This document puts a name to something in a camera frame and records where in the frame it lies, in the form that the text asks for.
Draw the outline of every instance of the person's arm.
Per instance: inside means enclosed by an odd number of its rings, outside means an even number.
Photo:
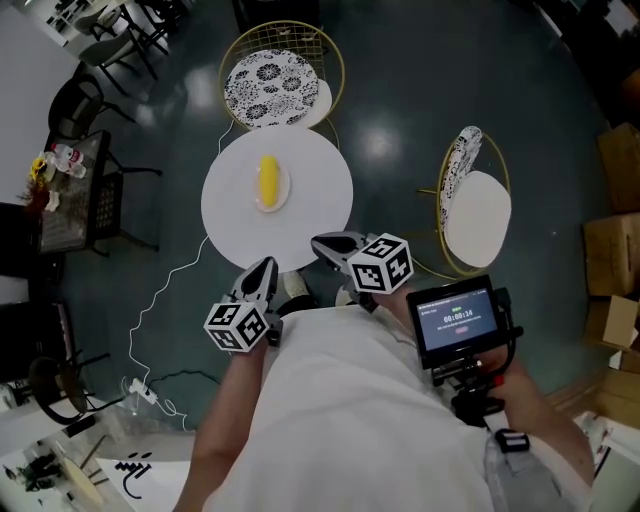
[[[504,362],[505,350],[502,350],[500,358],[497,364]],[[576,470],[587,485],[593,484],[593,456],[587,437],[571,418],[553,408],[517,358],[505,371],[504,384],[489,394],[504,400],[509,428],[544,441]]]
[[[407,305],[407,295],[414,290],[403,286],[391,295],[374,295],[374,300],[391,313],[411,332],[413,322]],[[486,371],[499,368],[506,360],[506,347],[481,354]],[[535,436],[558,452],[588,484],[593,483],[593,458],[589,441],[578,426],[556,411],[524,366],[516,359],[504,374],[504,384],[490,395],[505,401],[509,428]]]
[[[248,354],[233,356],[211,409],[198,428],[189,476],[176,512],[201,512],[244,448],[260,396],[266,350],[267,343],[262,340]]]

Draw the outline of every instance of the dark green floor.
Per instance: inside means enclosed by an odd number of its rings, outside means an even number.
[[[580,340],[586,309],[580,224],[608,213],[595,145],[606,125],[569,52],[540,18],[506,0],[333,0],[322,3],[322,19],[347,68],[332,118],[354,182],[349,228],[432,229],[432,200],[413,191],[435,183],[446,148],[464,126],[481,127],[511,173],[513,217],[490,274],[494,285],[509,288],[525,329],[521,358],[544,391],[604,365],[607,352]],[[110,259],[83,252],[66,261],[61,293],[76,343],[88,355],[111,352],[110,362],[89,371],[104,398],[119,392],[122,376],[143,375],[128,359],[128,331],[169,270],[191,261],[205,236],[201,188],[230,121],[217,70],[236,37],[228,2],[201,1],[169,41],[171,55],[153,54],[158,82],[119,74],[135,99],[107,88],[107,98],[135,113],[140,125],[107,113],[96,128],[111,131],[123,163],[157,167],[164,176],[127,176],[125,184],[125,227],[157,241],[159,253],[113,240],[106,244]],[[241,134],[235,128],[224,145]],[[435,239],[416,239],[412,249],[446,270]],[[134,355],[152,367],[152,378],[182,369],[223,375],[228,358],[201,326],[237,274],[207,243],[200,264],[174,276],[134,334]],[[328,304],[338,277],[318,263],[304,275]],[[156,390],[190,413],[194,426],[216,386],[186,375]]]

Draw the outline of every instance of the white wall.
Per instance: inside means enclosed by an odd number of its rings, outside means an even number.
[[[0,276],[0,304],[12,304],[28,300],[29,285],[26,279]]]
[[[25,14],[35,16],[46,22],[56,12],[56,4],[58,0],[18,0],[18,8]]]
[[[49,135],[51,101],[78,61],[13,6],[0,7],[0,48],[0,202],[17,204]]]

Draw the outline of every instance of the chair leg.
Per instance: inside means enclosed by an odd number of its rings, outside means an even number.
[[[156,252],[160,250],[160,247],[158,247],[157,245],[148,244],[147,242],[140,240],[139,238],[136,238],[133,235],[130,235],[123,229],[120,230],[120,236],[125,240],[127,240],[128,242],[131,242],[132,244],[137,245],[139,247],[144,247],[145,249],[152,249]]]
[[[108,252],[104,252],[104,251],[101,251],[100,249],[96,249],[96,246],[95,246],[95,245],[92,245],[92,246],[91,246],[91,250],[92,250],[93,252],[95,252],[96,254],[99,254],[99,255],[100,255],[100,256],[102,256],[103,258],[108,258],[108,257],[109,257],[109,253],[108,253]]]
[[[134,75],[140,76],[140,73],[138,72],[138,70],[136,68],[134,68],[131,64],[129,64],[129,63],[123,61],[123,60],[117,60],[117,61],[115,61],[115,63],[116,64],[120,64],[123,68],[127,68]]]
[[[136,50],[138,51],[138,55],[140,55],[140,58],[142,59],[142,62],[144,62],[147,71],[149,71],[149,74],[153,77],[154,80],[157,80],[158,75],[156,75],[156,72],[153,70],[153,67],[149,62],[149,59],[147,59],[147,56],[144,54],[144,50],[140,46],[140,43],[136,40],[135,37],[133,37],[131,40],[133,41],[133,44],[135,45]]]
[[[105,107],[110,108],[111,110],[113,110],[116,114],[120,114],[120,115],[121,115],[122,117],[124,117],[127,121],[129,121],[129,122],[131,122],[131,123],[133,123],[133,124],[137,124],[137,123],[136,123],[136,120],[135,120],[133,117],[131,117],[131,116],[129,116],[129,115],[127,115],[127,114],[125,114],[125,113],[124,113],[124,111],[123,111],[123,110],[122,110],[118,105],[116,105],[116,104],[114,104],[114,103],[109,103],[108,101],[105,101],[105,102],[103,103],[103,105],[104,105]]]
[[[87,359],[86,361],[83,361],[82,363],[77,365],[76,370],[84,368],[85,366],[89,366],[90,364],[97,363],[98,361],[102,361],[103,359],[108,359],[109,357],[111,357],[111,354],[109,354],[109,352],[107,352],[106,354],[102,354],[101,356],[92,357],[91,359]]]
[[[71,357],[70,357],[69,359],[67,359],[67,362],[75,361],[76,359],[78,359],[78,356],[79,356],[80,354],[82,354],[82,351],[83,351],[83,349],[76,350],[76,351],[71,355]]]
[[[91,459],[91,457],[93,457],[93,454],[96,453],[98,451],[98,448],[100,448],[100,445],[102,444],[102,442],[107,438],[107,436],[102,436],[100,438],[100,440],[95,444],[95,446],[91,449],[91,451],[89,452],[89,455],[87,455],[84,460],[82,461],[82,464],[80,464],[80,469],[84,469],[84,467],[87,465],[87,463],[89,462],[89,460]]]
[[[96,41],[100,41],[100,35],[98,34],[98,31],[96,30],[95,26],[91,27],[89,29],[89,32],[91,32],[91,35],[93,35],[93,37],[96,38]]]
[[[109,81],[113,84],[113,86],[118,89],[118,91],[120,92],[120,94],[122,94],[123,96],[129,96],[129,93],[127,93],[127,91],[125,91],[122,86],[116,82],[116,79],[113,78],[111,76],[111,73],[109,73],[107,71],[107,68],[104,66],[100,66],[100,69],[102,70],[102,72],[105,74],[105,76],[109,79]]]
[[[149,169],[148,167],[121,167],[120,172],[122,174],[133,174],[136,172],[152,172],[158,176],[162,176],[162,171],[157,169]]]
[[[100,469],[96,469],[93,473],[91,473],[90,475],[87,475],[87,478],[89,480],[91,480],[94,476],[96,476],[96,475],[98,475],[100,473],[102,473],[102,469],[101,468]]]
[[[135,23],[132,25],[131,28],[137,31],[140,34],[140,39],[143,39],[148,45],[152,44],[165,55],[169,55],[169,52],[165,50],[160,43],[158,43],[158,37],[155,37],[156,32],[159,32],[162,29],[158,29],[152,35],[149,35]]]

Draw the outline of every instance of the white cable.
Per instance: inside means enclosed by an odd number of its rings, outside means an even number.
[[[217,155],[217,157],[220,156],[220,153],[222,153],[222,146],[221,146],[222,145],[222,140],[233,129],[234,123],[235,123],[235,121],[232,119],[231,120],[231,124],[229,125],[229,128],[227,129],[227,131],[224,132],[222,134],[222,137],[220,137],[218,139],[218,155]],[[173,273],[174,272],[180,272],[181,270],[184,270],[185,268],[193,267],[194,265],[196,265],[200,261],[200,255],[202,253],[202,247],[204,246],[205,242],[208,239],[209,239],[209,237],[205,236],[204,240],[202,240],[202,242],[200,243],[200,248],[198,249],[198,256],[194,261],[192,261],[191,263],[188,263],[187,265],[183,265],[182,267],[174,268],[171,272],[169,272],[169,275],[167,276],[167,282],[165,283],[165,285],[162,288],[160,288],[156,293],[153,294],[153,300],[151,301],[151,305],[147,309],[143,309],[142,311],[140,311],[140,315],[138,317],[138,325],[136,325],[132,329],[129,329],[129,358],[134,363],[136,363],[139,366],[142,366],[146,370],[146,372],[144,374],[144,377],[142,378],[143,387],[147,385],[147,377],[151,373],[151,368],[149,366],[147,366],[146,364],[141,363],[140,361],[138,361],[131,354],[131,351],[133,350],[133,331],[137,331],[138,329],[140,329],[140,326],[142,325],[142,315],[144,315],[145,313],[148,313],[149,311],[151,311],[153,309],[153,306],[155,306],[155,304],[156,304],[156,299],[157,299],[158,295],[160,295],[163,291],[165,291],[169,287],[169,283],[171,282],[171,276],[173,276]],[[126,393],[126,377],[122,377],[122,380],[120,381],[120,388],[122,389],[122,391],[126,395],[127,394]],[[156,402],[156,403],[158,404],[158,406],[160,407],[162,412],[165,413],[167,416],[182,416],[182,429],[185,432],[192,432],[190,430],[187,430],[187,428],[185,426],[185,420],[187,419],[187,415],[179,413],[176,410],[176,407],[175,407],[175,405],[173,404],[173,402],[171,400],[165,400],[164,401],[165,406],[167,407],[167,409],[169,409],[169,412],[167,412],[164,409],[164,407],[162,407],[162,405],[160,405],[159,401]],[[140,406],[140,394],[138,394],[138,396],[136,398],[136,406],[135,406],[135,408],[133,410],[134,414],[137,413],[139,406]]]
[[[220,144],[222,144],[222,139],[224,139],[224,138],[227,136],[227,134],[228,134],[228,133],[233,129],[233,123],[234,123],[234,122],[235,122],[235,121],[232,119],[232,120],[231,120],[231,124],[229,125],[229,129],[228,129],[226,132],[224,132],[224,133],[222,134],[222,137],[220,137],[220,138],[218,139],[218,156],[220,156],[220,153],[222,153],[222,149],[221,149],[221,147],[220,147]]]
[[[156,405],[158,407],[160,407],[160,410],[165,413],[167,416],[182,416],[182,430],[184,430],[185,432],[193,432],[193,430],[187,430],[186,425],[184,424],[184,422],[187,419],[187,415],[186,414],[182,414],[181,412],[176,411],[176,406],[173,405],[173,402],[169,399],[164,401],[164,404],[167,406],[167,409],[169,409],[169,412],[164,410],[164,407],[162,407],[160,405],[160,402],[156,402]]]

